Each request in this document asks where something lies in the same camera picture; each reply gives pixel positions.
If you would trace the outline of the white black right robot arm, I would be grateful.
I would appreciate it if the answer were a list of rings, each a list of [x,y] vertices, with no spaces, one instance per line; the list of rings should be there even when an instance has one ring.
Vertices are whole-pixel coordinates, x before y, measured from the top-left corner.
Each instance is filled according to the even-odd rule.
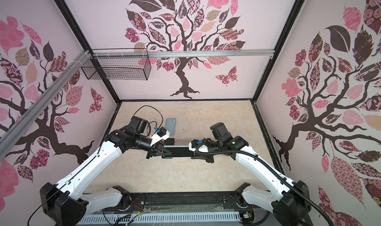
[[[214,140],[204,138],[192,140],[188,147],[197,159],[214,162],[214,156],[226,155],[245,166],[266,187],[259,190],[245,187],[241,196],[247,204],[259,206],[272,213],[282,226],[306,226],[305,217],[315,209],[327,221],[334,223],[327,213],[310,199],[309,188],[301,180],[295,182],[266,162],[249,143],[240,136],[232,137],[224,123],[210,128]]]

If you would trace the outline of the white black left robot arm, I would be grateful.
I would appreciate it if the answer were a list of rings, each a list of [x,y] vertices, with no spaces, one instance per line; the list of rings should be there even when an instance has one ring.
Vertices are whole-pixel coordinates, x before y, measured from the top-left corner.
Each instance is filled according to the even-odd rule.
[[[86,194],[85,189],[115,159],[129,149],[147,152],[147,158],[170,154],[164,141],[170,133],[161,127],[151,135],[143,132],[149,122],[132,117],[128,125],[112,131],[101,146],[80,166],[55,184],[40,189],[43,212],[58,226],[75,226],[84,216],[110,207],[126,210],[130,193],[120,186],[106,191]]]

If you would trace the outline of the light green phone case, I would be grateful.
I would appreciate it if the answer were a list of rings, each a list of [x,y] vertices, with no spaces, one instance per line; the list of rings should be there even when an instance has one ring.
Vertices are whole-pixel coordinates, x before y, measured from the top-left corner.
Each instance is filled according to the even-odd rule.
[[[167,118],[165,128],[169,131],[170,136],[175,135],[176,131],[176,119],[175,118]]]

